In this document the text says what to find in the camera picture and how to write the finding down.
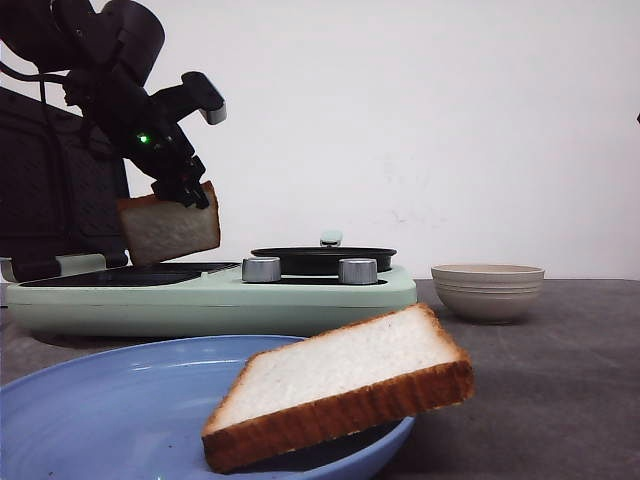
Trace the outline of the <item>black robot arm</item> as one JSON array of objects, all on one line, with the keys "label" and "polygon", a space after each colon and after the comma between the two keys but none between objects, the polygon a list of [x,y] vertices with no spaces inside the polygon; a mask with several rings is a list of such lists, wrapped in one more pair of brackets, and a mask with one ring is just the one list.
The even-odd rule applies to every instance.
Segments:
[{"label": "black robot arm", "polygon": [[149,94],[145,82],[164,43],[158,18],[135,1],[4,1],[1,40],[38,71],[2,71],[22,81],[58,83],[80,108],[82,127],[98,127],[123,158],[153,178],[153,193],[184,206],[208,207],[205,168],[179,126],[195,110],[219,106],[198,72]]}]

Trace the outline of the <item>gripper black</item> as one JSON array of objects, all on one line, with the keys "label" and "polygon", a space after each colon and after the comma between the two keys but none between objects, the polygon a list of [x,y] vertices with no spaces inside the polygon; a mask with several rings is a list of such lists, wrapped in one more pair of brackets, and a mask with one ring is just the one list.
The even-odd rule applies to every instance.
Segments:
[{"label": "gripper black", "polygon": [[122,157],[156,180],[151,188],[158,200],[209,206],[200,158],[127,70],[72,69],[63,88],[65,101],[80,108],[85,123],[98,127]]}]

